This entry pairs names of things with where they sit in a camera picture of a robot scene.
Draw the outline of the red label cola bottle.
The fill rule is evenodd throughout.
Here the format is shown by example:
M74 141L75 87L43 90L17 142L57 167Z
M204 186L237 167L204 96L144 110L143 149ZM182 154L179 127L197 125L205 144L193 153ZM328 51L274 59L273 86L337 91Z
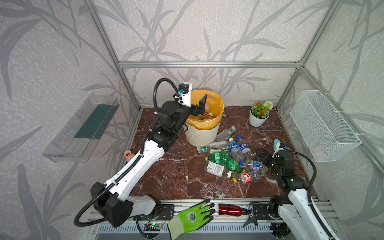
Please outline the red label cola bottle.
M209 104L205 105L205 112L203 115L201 115L203 120L213 119L214 115L211 112L211 107Z

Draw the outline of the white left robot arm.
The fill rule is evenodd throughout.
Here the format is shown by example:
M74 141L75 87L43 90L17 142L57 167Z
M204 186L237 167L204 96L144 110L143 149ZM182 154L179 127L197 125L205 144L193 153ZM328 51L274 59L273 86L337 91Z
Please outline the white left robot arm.
M161 202L157 198L151 195L132 197L131 191L147 170L177 141L179 131L189 116L205 113L207 98L203 96L198 105L190 106L186 106L186 97L164 103L140 151L105 184L93 185L93 205L104 221L116 228L132 217L155 217L159 214Z

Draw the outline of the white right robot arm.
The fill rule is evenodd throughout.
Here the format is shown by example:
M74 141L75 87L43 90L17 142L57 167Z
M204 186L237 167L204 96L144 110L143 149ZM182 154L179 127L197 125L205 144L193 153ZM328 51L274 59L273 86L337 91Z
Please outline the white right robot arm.
M295 174L294 155L305 158L313 167L309 184ZM311 190L317 176L313 161L302 153L277 147L270 154L258 149L256 157L274 175L284 195L273 196L268 205L272 218L282 219L297 240L338 240L326 219L316 206Z

